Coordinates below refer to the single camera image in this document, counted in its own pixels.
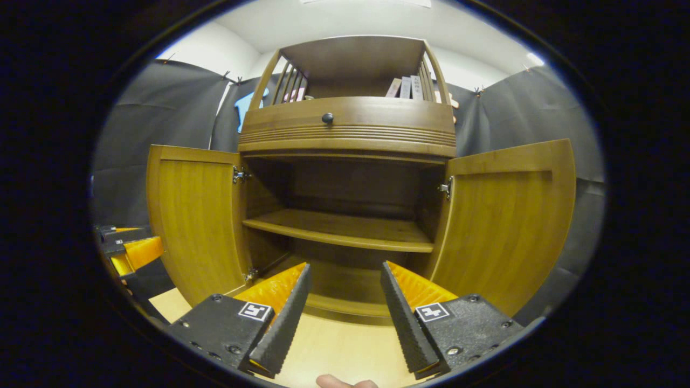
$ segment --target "black knob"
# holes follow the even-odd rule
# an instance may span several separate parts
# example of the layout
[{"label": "black knob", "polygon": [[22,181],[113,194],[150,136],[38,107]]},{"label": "black knob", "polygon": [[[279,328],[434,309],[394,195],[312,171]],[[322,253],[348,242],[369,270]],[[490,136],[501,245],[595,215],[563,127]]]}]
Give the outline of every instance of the black knob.
[{"label": "black knob", "polygon": [[323,121],[326,124],[330,124],[333,122],[333,114],[332,113],[326,113],[325,115],[321,116],[321,121]]}]

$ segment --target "book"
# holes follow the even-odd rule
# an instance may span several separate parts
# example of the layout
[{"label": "book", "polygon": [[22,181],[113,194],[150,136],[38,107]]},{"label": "book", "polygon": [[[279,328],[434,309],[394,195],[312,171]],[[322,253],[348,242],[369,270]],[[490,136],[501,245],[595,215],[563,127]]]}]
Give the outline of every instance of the book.
[{"label": "book", "polygon": [[400,84],[400,98],[410,98],[410,89],[412,88],[412,80],[410,77],[402,77]]},{"label": "book", "polygon": [[411,75],[410,79],[412,81],[412,99],[424,99],[424,93],[422,92],[422,79],[419,75]]},{"label": "book", "polygon": [[397,91],[400,89],[401,82],[402,80],[400,78],[393,78],[393,82],[391,82],[391,87],[388,88],[386,97],[395,97],[397,95]]}]

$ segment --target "door hinge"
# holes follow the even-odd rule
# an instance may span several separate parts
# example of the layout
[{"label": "door hinge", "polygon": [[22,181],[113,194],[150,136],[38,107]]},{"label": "door hinge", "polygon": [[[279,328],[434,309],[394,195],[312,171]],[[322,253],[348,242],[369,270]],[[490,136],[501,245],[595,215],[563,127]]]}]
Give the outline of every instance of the door hinge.
[{"label": "door hinge", "polygon": [[247,273],[244,276],[244,281],[248,282],[249,280],[253,280],[259,275],[259,270],[256,268],[249,268],[249,273]]},{"label": "door hinge", "polygon": [[453,185],[453,177],[450,176],[448,177],[448,182],[447,183],[441,183],[440,186],[438,186],[438,191],[441,193],[446,193],[446,199],[450,200],[451,199],[451,187]]},{"label": "door hinge", "polygon": [[242,167],[241,170],[237,169],[237,166],[233,166],[233,183],[237,183],[238,180],[245,181],[251,178],[252,175],[247,172],[247,170]]}]

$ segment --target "light wood floor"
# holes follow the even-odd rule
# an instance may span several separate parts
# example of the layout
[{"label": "light wood floor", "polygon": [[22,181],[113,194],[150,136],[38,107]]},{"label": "light wood floor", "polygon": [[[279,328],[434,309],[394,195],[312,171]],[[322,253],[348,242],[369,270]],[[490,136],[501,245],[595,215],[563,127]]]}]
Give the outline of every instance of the light wood floor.
[{"label": "light wood floor", "polygon": [[[177,289],[150,299],[169,321],[191,309]],[[303,313],[280,374],[274,380],[287,387],[316,387],[316,377],[332,374],[355,384],[372,380],[380,388],[416,382],[392,326],[346,323]]]}]

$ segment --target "open cabinet door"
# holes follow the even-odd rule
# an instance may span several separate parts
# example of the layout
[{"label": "open cabinet door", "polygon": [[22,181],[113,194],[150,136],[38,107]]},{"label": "open cabinet door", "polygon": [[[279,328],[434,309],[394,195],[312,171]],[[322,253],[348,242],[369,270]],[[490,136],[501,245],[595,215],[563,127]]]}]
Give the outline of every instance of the open cabinet door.
[{"label": "open cabinet door", "polygon": [[478,293],[513,316],[544,283],[570,228],[570,140],[452,159],[448,177],[431,280],[456,295]]},{"label": "open cabinet door", "polygon": [[233,184],[236,153],[151,146],[146,199],[151,229],[161,237],[170,279],[194,307],[211,294],[246,288],[242,182]]}]

